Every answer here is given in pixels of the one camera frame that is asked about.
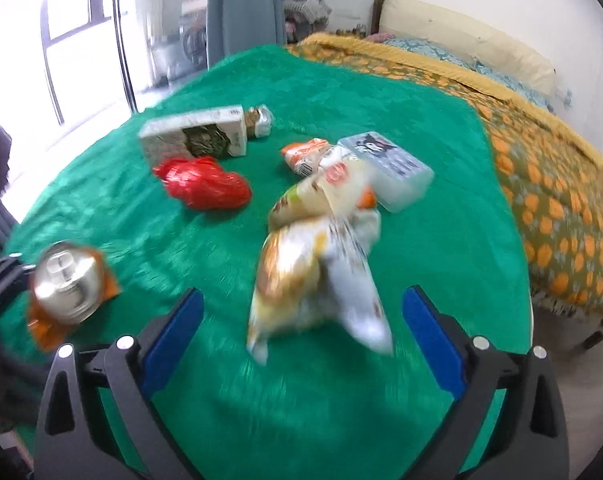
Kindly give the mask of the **orange pumpkin pattern quilt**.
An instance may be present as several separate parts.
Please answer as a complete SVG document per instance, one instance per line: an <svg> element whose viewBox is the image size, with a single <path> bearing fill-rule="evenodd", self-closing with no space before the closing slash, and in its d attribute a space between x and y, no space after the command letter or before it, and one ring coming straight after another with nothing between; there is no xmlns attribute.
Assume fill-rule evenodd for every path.
<svg viewBox="0 0 603 480"><path fill-rule="evenodd" d="M603 155L562 119L469 68L389 44L317 32L288 50L469 103L492 145L541 304L603 320Z"/></svg>

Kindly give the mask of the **washing machine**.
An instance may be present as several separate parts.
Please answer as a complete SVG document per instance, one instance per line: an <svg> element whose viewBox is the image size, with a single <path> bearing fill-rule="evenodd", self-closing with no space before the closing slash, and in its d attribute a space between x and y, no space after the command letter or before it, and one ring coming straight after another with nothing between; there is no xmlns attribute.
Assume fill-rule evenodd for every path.
<svg viewBox="0 0 603 480"><path fill-rule="evenodd" d="M196 70L207 67L207 0L188 0L182 3L180 36L186 57Z"/></svg>

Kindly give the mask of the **orange white snack packet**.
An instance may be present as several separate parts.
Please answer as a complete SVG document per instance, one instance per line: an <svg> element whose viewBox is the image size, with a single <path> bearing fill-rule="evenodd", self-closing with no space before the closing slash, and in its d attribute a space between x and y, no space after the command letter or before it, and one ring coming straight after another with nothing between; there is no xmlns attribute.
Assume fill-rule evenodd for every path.
<svg viewBox="0 0 603 480"><path fill-rule="evenodd" d="M307 142L291 143L280 150L286 165L300 177L318 170L321 158L332 147L329 141L314 138Z"/></svg>

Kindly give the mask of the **wooden bed frame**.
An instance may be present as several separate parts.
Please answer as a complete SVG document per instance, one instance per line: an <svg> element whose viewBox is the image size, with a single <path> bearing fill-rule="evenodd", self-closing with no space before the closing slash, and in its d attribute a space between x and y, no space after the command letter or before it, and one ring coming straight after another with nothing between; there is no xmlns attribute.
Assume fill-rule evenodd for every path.
<svg viewBox="0 0 603 480"><path fill-rule="evenodd" d="M533 341L559 352L582 353L603 344L603 318L534 289Z"/></svg>

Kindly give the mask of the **white green cardboard box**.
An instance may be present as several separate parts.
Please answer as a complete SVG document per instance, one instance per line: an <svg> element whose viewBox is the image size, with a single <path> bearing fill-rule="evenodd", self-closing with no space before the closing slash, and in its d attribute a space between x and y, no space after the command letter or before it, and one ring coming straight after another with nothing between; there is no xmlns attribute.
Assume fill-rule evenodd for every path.
<svg viewBox="0 0 603 480"><path fill-rule="evenodd" d="M224 106L155 118L145 122L138 140L151 167L172 158L243 157L247 154L244 109Z"/></svg>

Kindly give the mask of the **green embroidered bedspread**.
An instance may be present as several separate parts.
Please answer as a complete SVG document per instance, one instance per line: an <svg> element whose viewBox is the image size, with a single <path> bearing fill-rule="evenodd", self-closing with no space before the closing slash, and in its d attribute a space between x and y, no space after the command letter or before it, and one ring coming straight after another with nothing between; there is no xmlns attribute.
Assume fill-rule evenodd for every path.
<svg viewBox="0 0 603 480"><path fill-rule="evenodd" d="M196 211L171 198L142 154L154 117L266 105L270 135L224 162L251 187L243 209ZM295 182L280 157L307 138L376 131L425 162L425 196L383 214L370 255L394 335L381 356L326 323L270 342L266 364L246 349L254 271L268 214ZM514 352L530 344L527 260L492 149L465 101L398 76L315 63L277 47L248 51L93 144L40 195L8 241L36 260L58 240L100 249L121 286L74 333L79 346L135 334L196 287L205 318L156 408L209 479L397 479L451 404L402 320L421 286L472 334Z"/></svg>

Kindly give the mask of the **small silver foil wrapper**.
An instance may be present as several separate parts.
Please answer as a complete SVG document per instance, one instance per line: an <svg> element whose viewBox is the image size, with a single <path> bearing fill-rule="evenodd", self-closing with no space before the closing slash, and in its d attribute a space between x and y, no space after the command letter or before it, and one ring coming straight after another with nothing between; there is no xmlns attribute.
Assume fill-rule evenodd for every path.
<svg viewBox="0 0 603 480"><path fill-rule="evenodd" d="M247 110L244 110L244 124L247 138L252 140L269 136L273 121L274 116L266 105L247 108Z"/></svg>

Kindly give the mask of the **grey blue curtain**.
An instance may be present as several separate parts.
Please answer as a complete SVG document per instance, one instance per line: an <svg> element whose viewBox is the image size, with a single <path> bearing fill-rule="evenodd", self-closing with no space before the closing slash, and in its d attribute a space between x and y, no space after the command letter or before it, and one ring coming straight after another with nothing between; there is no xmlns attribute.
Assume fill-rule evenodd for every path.
<svg viewBox="0 0 603 480"><path fill-rule="evenodd" d="M286 41L283 0L207 0L207 61Z"/></svg>

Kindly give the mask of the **clear plastic storage box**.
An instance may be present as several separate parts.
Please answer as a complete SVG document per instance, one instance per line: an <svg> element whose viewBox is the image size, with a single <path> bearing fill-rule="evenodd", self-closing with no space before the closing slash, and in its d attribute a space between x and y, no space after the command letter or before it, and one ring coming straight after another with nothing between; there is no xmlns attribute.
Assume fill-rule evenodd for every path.
<svg viewBox="0 0 603 480"><path fill-rule="evenodd" d="M435 177L431 167L376 131L345 136L338 144L371 166L373 192L390 212L420 200Z"/></svg>

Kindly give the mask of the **cream green snack packet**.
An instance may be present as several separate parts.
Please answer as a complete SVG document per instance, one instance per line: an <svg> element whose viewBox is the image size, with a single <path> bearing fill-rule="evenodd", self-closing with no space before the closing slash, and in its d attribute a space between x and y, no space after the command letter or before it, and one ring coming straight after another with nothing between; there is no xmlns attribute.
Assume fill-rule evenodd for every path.
<svg viewBox="0 0 603 480"><path fill-rule="evenodd" d="M300 220L375 208L371 179L372 168L360 159L344 159L320 169L280 196L269 212L269 231Z"/></svg>

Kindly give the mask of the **crushed orange drink can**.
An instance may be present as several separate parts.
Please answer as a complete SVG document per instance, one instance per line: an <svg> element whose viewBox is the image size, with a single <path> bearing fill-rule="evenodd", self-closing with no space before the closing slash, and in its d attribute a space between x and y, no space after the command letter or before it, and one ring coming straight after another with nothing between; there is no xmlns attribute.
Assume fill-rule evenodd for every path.
<svg viewBox="0 0 603 480"><path fill-rule="evenodd" d="M29 278L27 327L43 352L55 350L121 292L103 254L60 240L48 246Z"/></svg>

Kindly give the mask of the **pile of clothes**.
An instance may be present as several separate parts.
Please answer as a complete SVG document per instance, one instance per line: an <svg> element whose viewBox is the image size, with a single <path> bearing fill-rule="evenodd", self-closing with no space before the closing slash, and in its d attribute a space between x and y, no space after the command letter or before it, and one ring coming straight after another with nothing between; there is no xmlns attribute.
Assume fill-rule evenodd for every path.
<svg viewBox="0 0 603 480"><path fill-rule="evenodd" d="M297 44L329 24L332 9L325 0L283 0L286 41Z"/></svg>

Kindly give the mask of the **crumpled red plastic wrapper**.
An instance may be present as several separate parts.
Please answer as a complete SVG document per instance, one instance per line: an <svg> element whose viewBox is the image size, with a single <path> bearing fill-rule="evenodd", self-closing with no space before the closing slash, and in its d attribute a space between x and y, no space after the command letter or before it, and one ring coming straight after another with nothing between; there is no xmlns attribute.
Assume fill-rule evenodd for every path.
<svg viewBox="0 0 603 480"><path fill-rule="evenodd" d="M192 209L238 209L252 197L248 181L237 172L224 170L211 156L170 158L152 172L169 196Z"/></svg>

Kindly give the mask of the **cream pillow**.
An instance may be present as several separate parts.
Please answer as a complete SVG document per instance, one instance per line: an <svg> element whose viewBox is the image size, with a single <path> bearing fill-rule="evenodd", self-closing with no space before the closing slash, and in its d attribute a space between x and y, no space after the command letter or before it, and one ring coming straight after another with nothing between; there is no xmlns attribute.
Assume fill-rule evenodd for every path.
<svg viewBox="0 0 603 480"><path fill-rule="evenodd" d="M467 64L484 64L545 96L555 90L555 69L547 58L499 29L442 6L385 0L379 30L438 44Z"/></svg>

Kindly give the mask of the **yellow white chip bag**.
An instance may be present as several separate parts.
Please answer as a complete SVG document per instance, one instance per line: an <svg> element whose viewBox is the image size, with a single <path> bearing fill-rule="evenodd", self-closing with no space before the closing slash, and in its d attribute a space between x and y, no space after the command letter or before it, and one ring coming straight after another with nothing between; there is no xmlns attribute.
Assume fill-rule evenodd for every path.
<svg viewBox="0 0 603 480"><path fill-rule="evenodd" d="M394 352L393 334L367 262L381 236L375 209L299 220L263 243L252 293L246 348L268 361L270 338L333 321L380 354Z"/></svg>

